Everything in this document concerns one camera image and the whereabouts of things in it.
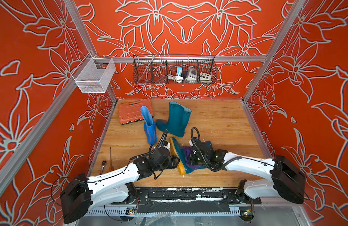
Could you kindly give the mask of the purple cloth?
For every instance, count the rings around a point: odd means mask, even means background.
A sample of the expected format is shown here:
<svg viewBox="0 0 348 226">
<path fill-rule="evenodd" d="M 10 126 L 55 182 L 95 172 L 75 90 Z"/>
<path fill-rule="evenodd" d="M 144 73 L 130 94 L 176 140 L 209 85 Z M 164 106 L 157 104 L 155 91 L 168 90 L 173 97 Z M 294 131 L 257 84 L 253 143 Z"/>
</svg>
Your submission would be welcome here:
<svg viewBox="0 0 348 226">
<path fill-rule="evenodd" d="M 194 153 L 194 150 L 190 146 L 184 146 L 183 153 L 185 157 L 185 164 L 189 169 L 192 171 L 198 170 L 198 169 L 204 169 L 205 165 L 203 165 L 202 160 L 198 155 Z"/>
</svg>

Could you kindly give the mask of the bright blue rubber boot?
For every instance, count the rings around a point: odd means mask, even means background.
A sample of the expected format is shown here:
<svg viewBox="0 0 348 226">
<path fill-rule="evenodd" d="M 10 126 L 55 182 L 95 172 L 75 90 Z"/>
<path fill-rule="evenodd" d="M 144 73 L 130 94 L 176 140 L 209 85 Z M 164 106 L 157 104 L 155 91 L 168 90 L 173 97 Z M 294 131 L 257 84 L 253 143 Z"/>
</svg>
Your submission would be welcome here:
<svg viewBox="0 0 348 226">
<path fill-rule="evenodd" d="M 144 119 L 144 131 L 147 137 L 149 145 L 154 145 L 157 143 L 156 125 L 153 117 L 146 106 L 140 108 L 142 117 Z"/>
</svg>

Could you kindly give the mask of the teal boot with yellow sole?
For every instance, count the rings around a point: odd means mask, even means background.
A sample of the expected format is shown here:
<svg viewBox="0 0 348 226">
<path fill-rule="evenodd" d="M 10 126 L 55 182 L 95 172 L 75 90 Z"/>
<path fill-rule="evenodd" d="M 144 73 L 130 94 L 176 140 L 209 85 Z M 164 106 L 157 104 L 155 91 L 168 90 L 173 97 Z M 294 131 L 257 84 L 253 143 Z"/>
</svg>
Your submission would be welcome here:
<svg viewBox="0 0 348 226">
<path fill-rule="evenodd" d="M 177 102 L 170 101 L 168 120 L 156 120 L 156 127 L 162 132 L 168 130 L 169 134 L 176 137 L 183 137 L 185 135 L 185 130 L 189 123 L 191 113 L 191 109 Z"/>
</svg>

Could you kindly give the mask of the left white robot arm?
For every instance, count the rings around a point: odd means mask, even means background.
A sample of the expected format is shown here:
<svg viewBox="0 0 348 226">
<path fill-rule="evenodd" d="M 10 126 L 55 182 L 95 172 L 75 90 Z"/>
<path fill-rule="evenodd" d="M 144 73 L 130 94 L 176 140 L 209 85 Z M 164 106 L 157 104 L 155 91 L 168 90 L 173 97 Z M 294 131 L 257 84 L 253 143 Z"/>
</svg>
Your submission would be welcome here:
<svg viewBox="0 0 348 226">
<path fill-rule="evenodd" d="M 97 206 L 129 199 L 132 183 L 156 171 L 175 169 L 179 163 L 179 157 L 171 155 L 166 147 L 160 147 L 130 158 L 128 165 L 118 170 L 92 177 L 78 175 L 60 194 L 64 223 L 79 220 Z"/>
</svg>

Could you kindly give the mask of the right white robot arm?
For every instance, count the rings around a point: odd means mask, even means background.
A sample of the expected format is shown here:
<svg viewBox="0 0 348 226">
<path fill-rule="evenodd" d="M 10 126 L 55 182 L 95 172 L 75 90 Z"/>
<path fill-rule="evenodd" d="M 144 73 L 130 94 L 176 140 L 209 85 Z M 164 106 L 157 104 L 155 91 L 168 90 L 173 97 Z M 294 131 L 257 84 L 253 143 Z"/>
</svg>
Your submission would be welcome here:
<svg viewBox="0 0 348 226">
<path fill-rule="evenodd" d="M 260 177 L 259 180 L 242 180 L 235 197 L 247 202 L 261 197 L 281 197 L 295 204 L 305 199 L 305 175 L 286 157 L 261 159 L 238 155 L 226 150 L 214 150 L 211 142 L 195 137 L 190 163 L 203 165 L 212 172 L 238 171 Z"/>
</svg>

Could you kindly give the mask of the metal wrench on floor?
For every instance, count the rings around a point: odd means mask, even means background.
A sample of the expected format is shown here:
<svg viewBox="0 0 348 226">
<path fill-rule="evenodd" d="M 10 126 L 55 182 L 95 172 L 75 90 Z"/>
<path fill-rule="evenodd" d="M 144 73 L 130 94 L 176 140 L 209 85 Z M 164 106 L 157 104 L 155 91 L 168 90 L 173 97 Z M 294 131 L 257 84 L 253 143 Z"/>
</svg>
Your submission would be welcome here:
<svg viewBox="0 0 348 226">
<path fill-rule="evenodd" d="M 104 170 L 106 165 L 107 165 L 107 161 L 102 161 L 99 175 L 103 174 L 103 170 Z"/>
</svg>

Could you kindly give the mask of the orange plastic tool case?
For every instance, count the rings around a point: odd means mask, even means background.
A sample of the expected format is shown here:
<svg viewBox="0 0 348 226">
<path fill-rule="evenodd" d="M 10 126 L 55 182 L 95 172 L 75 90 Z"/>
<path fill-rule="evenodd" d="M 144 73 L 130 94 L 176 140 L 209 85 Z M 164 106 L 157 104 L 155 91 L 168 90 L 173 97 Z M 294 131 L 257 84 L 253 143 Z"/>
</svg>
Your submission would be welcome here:
<svg viewBox="0 0 348 226">
<path fill-rule="evenodd" d="M 150 115 L 155 116 L 150 99 L 140 99 L 134 102 L 119 104 L 119 122 L 120 124 L 130 124 L 144 120 L 140 108 L 146 106 Z"/>
</svg>

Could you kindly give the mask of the white cube with dots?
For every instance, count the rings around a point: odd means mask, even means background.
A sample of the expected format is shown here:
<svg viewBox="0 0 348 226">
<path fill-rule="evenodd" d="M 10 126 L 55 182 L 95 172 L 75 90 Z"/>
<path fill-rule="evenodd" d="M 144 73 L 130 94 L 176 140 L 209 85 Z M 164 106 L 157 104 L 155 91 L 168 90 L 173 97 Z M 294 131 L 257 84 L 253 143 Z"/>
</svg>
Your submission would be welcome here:
<svg viewBox="0 0 348 226">
<path fill-rule="evenodd" d="M 199 81 L 201 83 L 211 83 L 212 82 L 212 75 L 208 73 L 200 73 L 199 74 Z"/>
</svg>

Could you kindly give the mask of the white grey device in basket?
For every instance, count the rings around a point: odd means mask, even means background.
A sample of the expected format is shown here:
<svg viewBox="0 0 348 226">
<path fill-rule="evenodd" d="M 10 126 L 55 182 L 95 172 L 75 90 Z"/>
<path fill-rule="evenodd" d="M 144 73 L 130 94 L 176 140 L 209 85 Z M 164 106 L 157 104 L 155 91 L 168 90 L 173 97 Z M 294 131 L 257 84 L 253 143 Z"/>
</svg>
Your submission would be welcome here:
<svg viewBox="0 0 348 226">
<path fill-rule="evenodd" d="M 197 80 L 198 71 L 195 68 L 190 67 L 186 73 L 185 81 L 193 82 Z"/>
</svg>

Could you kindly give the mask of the blue white small box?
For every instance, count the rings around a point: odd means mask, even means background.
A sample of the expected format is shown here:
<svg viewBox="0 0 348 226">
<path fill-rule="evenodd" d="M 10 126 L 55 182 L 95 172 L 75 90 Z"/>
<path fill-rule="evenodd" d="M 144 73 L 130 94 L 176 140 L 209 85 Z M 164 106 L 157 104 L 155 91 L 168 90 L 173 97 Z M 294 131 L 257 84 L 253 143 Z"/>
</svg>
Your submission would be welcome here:
<svg viewBox="0 0 348 226">
<path fill-rule="evenodd" d="M 182 67 L 178 67 L 177 68 L 176 75 L 177 76 L 181 76 L 182 75 Z"/>
</svg>

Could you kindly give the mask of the white mesh wall basket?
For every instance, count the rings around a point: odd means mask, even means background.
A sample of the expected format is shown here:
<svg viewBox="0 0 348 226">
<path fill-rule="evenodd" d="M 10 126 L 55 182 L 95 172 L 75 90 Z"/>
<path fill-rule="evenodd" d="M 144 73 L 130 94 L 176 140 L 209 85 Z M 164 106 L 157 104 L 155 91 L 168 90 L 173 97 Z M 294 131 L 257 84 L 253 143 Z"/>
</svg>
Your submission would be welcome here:
<svg viewBox="0 0 348 226">
<path fill-rule="evenodd" d="M 102 65 L 87 58 L 72 77 L 82 93 L 105 93 L 115 71 L 116 66 L 112 59 Z"/>
</svg>

